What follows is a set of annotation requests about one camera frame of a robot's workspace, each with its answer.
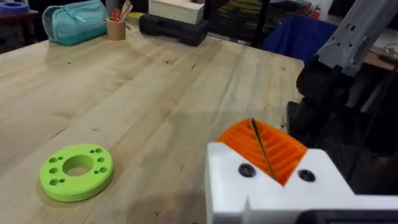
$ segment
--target zipper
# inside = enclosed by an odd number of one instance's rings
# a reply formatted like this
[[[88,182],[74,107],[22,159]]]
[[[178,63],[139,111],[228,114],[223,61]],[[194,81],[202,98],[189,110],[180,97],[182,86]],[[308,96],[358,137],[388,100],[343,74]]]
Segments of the zipper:
[[[72,12],[68,7],[62,6],[62,8],[63,8],[63,10],[65,10],[65,11],[67,12],[67,14],[68,14],[70,17],[72,17],[72,18],[74,18],[74,19],[78,19],[78,20],[80,20],[80,21],[82,21],[82,22],[86,22],[82,17],[80,17],[80,16],[76,15],[74,12]]]

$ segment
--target teal pencil case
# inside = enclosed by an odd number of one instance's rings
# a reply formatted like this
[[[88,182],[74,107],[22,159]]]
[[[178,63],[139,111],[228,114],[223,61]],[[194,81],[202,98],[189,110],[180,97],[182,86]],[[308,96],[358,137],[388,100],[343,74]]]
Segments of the teal pencil case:
[[[42,22],[49,39],[63,45],[75,45],[106,33],[103,18],[109,14],[100,0],[49,6]]]

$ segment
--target wooden tabletop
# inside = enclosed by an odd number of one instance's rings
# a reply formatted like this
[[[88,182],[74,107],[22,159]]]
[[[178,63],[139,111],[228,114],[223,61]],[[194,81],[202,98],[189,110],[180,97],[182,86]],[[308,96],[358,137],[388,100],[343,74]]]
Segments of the wooden tabletop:
[[[299,100],[299,60],[207,37],[105,36],[0,55],[2,223],[205,223],[206,144],[250,116],[275,127]],[[82,202],[48,198],[44,160],[99,144],[113,180]]]

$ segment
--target orange object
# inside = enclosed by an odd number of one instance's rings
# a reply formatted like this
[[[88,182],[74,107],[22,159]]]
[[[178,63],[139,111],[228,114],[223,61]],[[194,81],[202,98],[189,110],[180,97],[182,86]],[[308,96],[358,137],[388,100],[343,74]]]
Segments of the orange object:
[[[256,139],[250,119],[245,119],[228,128],[218,139],[251,162],[253,165],[273,175],[281,185],[285,185],[292,172],[307,151],[307,147],[266,123],[256,120],[256,125],[264,146],[264,152]],[[271,169],[268,168],[267,156]]]

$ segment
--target green 3d-printed ring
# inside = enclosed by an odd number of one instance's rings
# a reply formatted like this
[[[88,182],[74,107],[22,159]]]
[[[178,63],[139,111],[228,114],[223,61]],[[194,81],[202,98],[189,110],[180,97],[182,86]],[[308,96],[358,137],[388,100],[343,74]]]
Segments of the green 3d-printed ring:
[[[89,171],[79,176],[67,174],[78,166]],[[44,162],[40,182],[49,197],[77,202],[104,190],[112,180],[112,171],[112,157],[106,149],[94,144],[77,144],[62,148]]]

